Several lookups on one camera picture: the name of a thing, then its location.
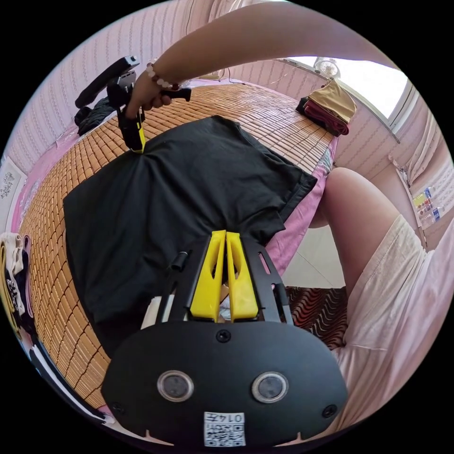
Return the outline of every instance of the bamboo mat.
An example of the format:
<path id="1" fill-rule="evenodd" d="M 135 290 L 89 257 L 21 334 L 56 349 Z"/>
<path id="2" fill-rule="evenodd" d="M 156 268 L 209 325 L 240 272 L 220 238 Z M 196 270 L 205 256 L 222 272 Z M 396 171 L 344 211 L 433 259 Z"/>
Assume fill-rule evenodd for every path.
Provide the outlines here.
<path id="1" fill-rule="evenodd" d="M 146 114 L 147 139 L 182 123 L 222 115 L 240 122 L 262 144 L 312 173 L 332 136 L 295 112 L 297 101 L 264 88 L 195 88 L 192 100 Z M 100 386 L 109 358 L 88 324 L 66 262 L 63 198 L 126 150 L 117 119 L 89 133 L 53 167 L 34 196 L 20 234 L 33 240 L 31 293 L 36 329 L 50 357 L 90 405 L 105 405 Z"/>

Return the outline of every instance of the yellow cloth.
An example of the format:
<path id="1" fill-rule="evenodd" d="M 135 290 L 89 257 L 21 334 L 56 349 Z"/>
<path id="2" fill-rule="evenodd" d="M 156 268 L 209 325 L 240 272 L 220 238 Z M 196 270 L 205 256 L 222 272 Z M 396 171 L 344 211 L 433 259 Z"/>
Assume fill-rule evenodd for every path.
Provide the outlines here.
<path id="1" fill-rule="evenodd" d="M 8 285 L 6 284 L 5 277 L 6 269 L 6 246 L 4 243 L 0 243 L 0 299 L 8 317 L 9 323 L 12 326 L 14 332 L 19 334 L 19 328 L 16 325 L 12 314 L 14 312 L 13 302 L 8 292 Z"/>
<path id="2" fill-rule="evenodd" d="M 347 124 L 357 109 L 355 101 L 334 79 L 313 91 L 308 98 Z"/>

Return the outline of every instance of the red cloth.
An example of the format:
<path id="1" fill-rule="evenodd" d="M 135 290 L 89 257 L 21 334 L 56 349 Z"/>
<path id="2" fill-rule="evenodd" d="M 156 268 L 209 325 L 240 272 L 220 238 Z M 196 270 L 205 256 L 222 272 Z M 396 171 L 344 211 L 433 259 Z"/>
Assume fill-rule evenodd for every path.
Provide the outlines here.
<path id="1" fill-rule="evenodd" d="M 308 100 L 306 102 L 304 105 L 304 115 L 325 123 L 326 129 L 337 133 L 337 135 L 342 134 L 346 136 L 349 133 L 349 126 L 345 122 L 331 115 L 314 101 Z"/>

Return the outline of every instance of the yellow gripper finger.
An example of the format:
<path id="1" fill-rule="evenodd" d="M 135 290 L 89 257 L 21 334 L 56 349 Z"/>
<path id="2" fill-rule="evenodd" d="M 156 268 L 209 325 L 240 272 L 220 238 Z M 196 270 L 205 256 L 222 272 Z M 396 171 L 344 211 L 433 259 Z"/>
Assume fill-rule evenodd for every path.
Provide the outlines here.
<path id="1" fill-rule="evenodd" d="M 133 150 L 134 153 L 139 153 L 142 154 L 143 150 L 145 149 L 145 133 L 143 132 L 143 126 L 142 126 L 142 120 L 140 119 L 140 115 L 138 115 L 138 121 L 137 121 L 137 129 L 139 130 L 139 137 L 140 137 L 140 143 L 142 144 L 142 148 L 139 150 Z"/>
<path id="2" fill-rule="evenodd" d="M 225 244 L 225 230 L 211 233 L 211 241 L 190 309 L 191 315 L 195 318 L 206 318 L 218 322 Z"/>
<path id="3" fill-rule="evenodd" d="M 254 319 L 259 308 L 255 299 L 251 275 L 238 233 L 226 233 L 230 317 L 236 320 Z"/>

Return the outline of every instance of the window sill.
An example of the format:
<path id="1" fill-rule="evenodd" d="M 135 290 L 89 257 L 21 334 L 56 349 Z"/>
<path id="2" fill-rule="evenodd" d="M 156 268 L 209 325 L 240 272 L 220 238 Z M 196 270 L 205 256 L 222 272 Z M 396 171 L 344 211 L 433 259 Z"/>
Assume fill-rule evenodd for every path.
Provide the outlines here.
<path id="1" fill-rule="evenodd" d="M 279 58 L 276 59 L 277 61 L 283 61 L 286 64 L 289 64 L 295 68 L 300 68 L 305 71 L 309 71 L 315 75 L 317 75 L 320 79 L 327 81 L 328 78 L 318 74 L 314 71 L 313 67 L 308 66 L 304 63 L 301 63 L 299 61 L 293 60 L 292 58 Z M 370 102 L 368 102 L 367 99 L 365 99 L 362 95 L 360 95 L 357 91 L 349 87 L 348 85 L 344 84 L 342 81 L 337 80 L 337 83 L 346 91 L 348 92 L 353 98 L 355 98 L 357 101 L 359 101 L 364 107 L 366 107 L 379 121 L 380 123 L 389 131 L 389 133 L 394 137 L 395 141 L 400 144 L 399 139 L 396 137 L 394 131 L 392 130 L 391 126 L 388 123 L 387 118 L 378 111 Z"/>

